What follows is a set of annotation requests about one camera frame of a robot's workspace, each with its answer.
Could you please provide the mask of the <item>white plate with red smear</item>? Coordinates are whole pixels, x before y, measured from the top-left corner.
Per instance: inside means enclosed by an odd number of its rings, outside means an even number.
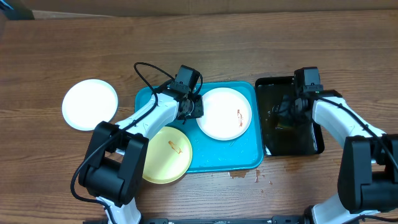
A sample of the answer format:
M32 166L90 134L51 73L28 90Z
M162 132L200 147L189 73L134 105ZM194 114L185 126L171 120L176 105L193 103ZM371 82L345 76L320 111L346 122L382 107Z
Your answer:
M214 88L203 95L203 116L199 128L209 137L228 141L246 132L252 120L247 98L232 88Z

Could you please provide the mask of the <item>white plate with brown smear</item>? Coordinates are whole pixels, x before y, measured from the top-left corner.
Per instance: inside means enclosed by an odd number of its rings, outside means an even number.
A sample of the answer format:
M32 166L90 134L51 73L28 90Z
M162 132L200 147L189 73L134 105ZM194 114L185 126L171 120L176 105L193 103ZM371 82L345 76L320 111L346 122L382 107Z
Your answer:
M72 86L62 101L65 122L80 131L92 131L102 121L112 120L118 109L116 90L99 79L83 80Z

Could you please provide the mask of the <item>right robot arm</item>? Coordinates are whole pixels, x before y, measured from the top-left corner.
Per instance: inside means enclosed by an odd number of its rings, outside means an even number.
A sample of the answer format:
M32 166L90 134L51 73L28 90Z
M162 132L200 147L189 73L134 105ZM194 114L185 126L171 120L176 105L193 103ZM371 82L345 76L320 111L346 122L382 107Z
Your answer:
M278 124L324 127L343 148L337 193L308 207L306 223L359 223L373 219L395 223L380 213L397 209L397 135L375 128L335 90L324 90L316 67L303 67L292 77L294 94L274 111Z

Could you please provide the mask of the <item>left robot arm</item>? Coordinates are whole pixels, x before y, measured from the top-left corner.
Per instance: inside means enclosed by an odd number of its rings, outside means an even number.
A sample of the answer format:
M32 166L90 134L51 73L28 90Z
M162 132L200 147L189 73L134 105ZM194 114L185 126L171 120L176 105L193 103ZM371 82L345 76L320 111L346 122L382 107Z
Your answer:
M94 129L83 162L70 183L72 195L102 206L103 223L143 223L135 194L142 182L149 141L166 125L203 116L199 94L202 74L181 65L158 87L149 85L150 100L130 117Z

